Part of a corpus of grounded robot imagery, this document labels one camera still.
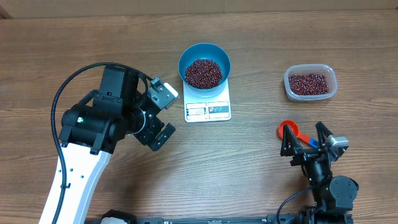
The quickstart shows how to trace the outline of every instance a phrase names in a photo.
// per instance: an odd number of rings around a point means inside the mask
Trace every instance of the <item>kitchen scale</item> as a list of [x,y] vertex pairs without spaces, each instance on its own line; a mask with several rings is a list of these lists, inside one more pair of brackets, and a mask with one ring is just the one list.
[[186,83],[183,84],[183,89],[186,122],[229,121],[231,119],[228,80],[225,81],[223,88],[207,95],[195,92]]

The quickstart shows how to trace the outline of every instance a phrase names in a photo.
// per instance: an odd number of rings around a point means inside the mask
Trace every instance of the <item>bowl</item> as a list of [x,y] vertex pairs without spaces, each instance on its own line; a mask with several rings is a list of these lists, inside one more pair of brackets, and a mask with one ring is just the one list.
[[[218,86],[211,89],[198,89],[189,85],[185,81],[185,71],[196,59],[210,59],[215,61],[221,68],[223,78]],[[203,97],[210,97],[221,93],[227,83],[227,79],[231,72],[231,61],[229,60],[228,54],[219,46],[211,43],[200,43],[189,47],[180,57],[178,62],[178,72],[182,81],[193,90],[197,95]]]
[[[297,95],[292,91],[289,84],[290,76],[308,75],[311,73],[319,73],[325,76],[326,82],[329,87],[329,93],[322,95]],[[335,71],[333,71],[330,66],[324,64],[306,64],[291,66],[285,73],[284,82],[287,98],[296,102],[324,100],[327,98],[331,98],[337,92],[337,79]]]

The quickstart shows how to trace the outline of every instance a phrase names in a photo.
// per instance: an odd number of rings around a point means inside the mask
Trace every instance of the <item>bowl of beans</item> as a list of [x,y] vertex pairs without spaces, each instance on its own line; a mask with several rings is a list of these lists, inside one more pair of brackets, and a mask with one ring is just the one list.
[[335,72],[324,64],[294,65],[284,82],[287,98],[296,102],[324,100],[337,92]]
[[211,97],[223,91],[231,72],[231,61],[228,54],[215,44],[195,44],[181,55],[178,72],[197,95]]

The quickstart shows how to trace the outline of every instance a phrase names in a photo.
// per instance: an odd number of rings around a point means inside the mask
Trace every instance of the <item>wire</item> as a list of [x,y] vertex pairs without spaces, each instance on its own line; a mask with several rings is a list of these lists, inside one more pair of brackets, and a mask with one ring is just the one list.
[[312,185],[312,186],[309,186],[309,187],[307,187],[306,189],[297,192],[296,194],[293,194],[292,196],[288,197],[284,202],[282,202],[282,204],[279,206],[278,211],[277,211],[277,213],[276,213],[276,221],[277,221],[278,224],[280,224],[280,220],[279,220],[280,211],[282,210],[282,208],[285,206],[285,204],[286,204],[287,202],[289,202],[290,200],[292,200],[293,198],[295,198],[295,197],[297,197],[297,196],[299,196],[299,195],[304,194],[305,192],[307,192],[307,191],[309,191],[309,190],[314,189],[315,187],[321,186],[321,184],[323,184],[324,181],[326,181],[326,179],[327,179],[328,176],[330,175],[331,161],[330,161],[330,159],[329,159],[329,153],[326,152],[325,155],[326,155],[326,159],[328,160],[328,173],[324,176],[324,178],[323,178],[319,183],[314,184],[314,185]]
[[[127,65],[123,65],[123,64],[115,63],[115,62],[100,62],[100,63],[94,63],[94,64],[91,64],[91,65],[87,65],[87,66],[77,70],[75,73],[73,73],[71,76],[69,76],[64,81],[64,83],[62,83],[61,87],[57,91],[57,94],[55,94],[54,100],[52,102],[52,107],[51,107],[51,131],[52,131],[52,137],[54,138],[55,147],[57,147],[57,152],[58,152],[58,156],[60,158],[61,170],[62,170],[61,193],[60,193],[60,198],[59,198],[59,201],[58,201],[57,209],[55,210],[54,218],[52,220],[52,224],[56,224],[57,221],[58,221],[58,217],[60,215],[61,208],[62,208],[63,198],[65,197],[65,191],[66,191],[66,187],[67,187],[67,167],[65,165],[65,158],[63,156],[62,148],[61,148],[61,145],[59,143],[58,136],[57,136],[57,129],[55,127],[55,109],[57,107],[58,99],[59,99],[63,89],[66,87],[66,85],[73,78],[75,78],[77,75],[79,75],[81,72],[84,72],[84,71],[89,70],[91,68],[95,68],[95,67],[99,67],[99,66],[107,66],[107,65],[125,68],[125,69],[128,69],[128,70],[132,70],[134,72],[137,72],[138,74],[142,74],[142,75],[140,75],[140,78],[143,81],[144,81],[144,79],[148,79],[150,81],[153,80],[153,79],[151,79],[151,77],[149,77],[149,76],[143,74],[142,72],[136,70],[135,68],[129,67]],[[144,81],[144,83],[146,84],[146,92],[147,92],[147,89],[148,89],[147,83],[146,83],[146,81]]]

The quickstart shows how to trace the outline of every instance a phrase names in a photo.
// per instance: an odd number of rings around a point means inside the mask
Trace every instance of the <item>wooden table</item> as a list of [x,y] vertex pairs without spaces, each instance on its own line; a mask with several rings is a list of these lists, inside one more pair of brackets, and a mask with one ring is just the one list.
[[[183,100],[160,118],[177,127],[159,152],[134,138],[118,143],[91,202],[89,218],[111,208],[139,217],[254,217],[276,213],[308,183],[280,157],[275,129],[294,119],[315,137],[315,123],[350,140],[332,164],[360,185],[356,223],[396,223],[398,214],[398,11],[121,16],[0,21],[0,223],[37,223],[57,152],[50,107],[79,68],[125,63],[158,75],[182,95],[177,62],[192,44],[212,42],[229,54],[232,119],[187,124]],[[283,76],[292,65],[335,69],[330,100],[293,103]],[[62,93],[63,112],[101,81],[81,74]],[[287,204],[313,205],[310,194]]]

